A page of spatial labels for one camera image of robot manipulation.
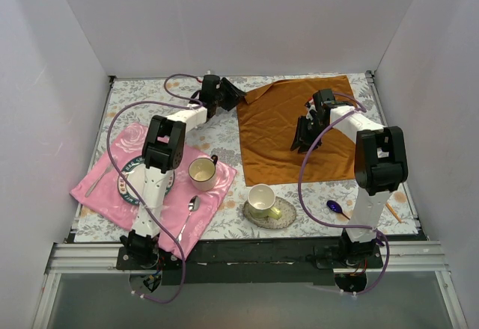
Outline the orange plastic utensil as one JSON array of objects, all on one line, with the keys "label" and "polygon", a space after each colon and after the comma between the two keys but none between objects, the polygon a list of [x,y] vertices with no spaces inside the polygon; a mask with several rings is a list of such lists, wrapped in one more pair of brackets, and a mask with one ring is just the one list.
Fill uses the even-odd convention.
[{"label": "orange plastic utensil", "polygon": [[403,223],[400,216],[396,213],[396,211],[393,209],[393,207],[389,203],[386,203],[385,207],[394,216],[394,218],[397,220],[398,223]]}]

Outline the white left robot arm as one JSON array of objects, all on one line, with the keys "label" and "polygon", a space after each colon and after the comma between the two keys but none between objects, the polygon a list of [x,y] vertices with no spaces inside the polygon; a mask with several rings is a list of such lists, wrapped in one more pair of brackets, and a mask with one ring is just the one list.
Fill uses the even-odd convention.
[{"label": "white left robot arm", "polygon": [[120,238],[126,255],[141,268],[158,263],[159,217],[168,181],[183,159],[187,132],[210,120],[217,108],[232,110],[245,96],[246,92],[225,77],[205,75],[201,89],[186,98],[188,105],[174,105],[177,112],[150,120],[141,151],[145,170],[137,217],[129,234]]}]

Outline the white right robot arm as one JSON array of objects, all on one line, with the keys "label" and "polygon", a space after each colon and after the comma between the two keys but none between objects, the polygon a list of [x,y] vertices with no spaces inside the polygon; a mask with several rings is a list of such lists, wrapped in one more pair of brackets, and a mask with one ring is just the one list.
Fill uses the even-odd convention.
[{"label": "white right robot arm", "polygon": [[314,249],[311,261],[318,268],[352,268],[379,261],[385,239],[378,225],[391,195],[405,182],[409,170],[403,131],[384,126],[364,115],[366,108],[352,96],[330,89],[317,91],[299,117],[291,150],[310,156],[323,136],[337,129],[354,144],[354,175],[359,187],[353,214],[341,226],[336,245]]}]

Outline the orange-brown cloth napkin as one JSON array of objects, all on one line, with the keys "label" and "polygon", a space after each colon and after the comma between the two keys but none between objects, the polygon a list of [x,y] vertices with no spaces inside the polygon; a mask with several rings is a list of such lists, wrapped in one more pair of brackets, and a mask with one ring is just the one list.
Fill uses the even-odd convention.
[{"label": "orange-brown cloth napkin", "polygon": [[[247,186],[296,183],[305,155],[291,151],[297,120],[315,92],[330,88],[352,95],[346,76],[285,79],[250,90],[237,106],[243,172]],[[330,130],[308,160],[303,182],[354,178],[354,143]]]}]

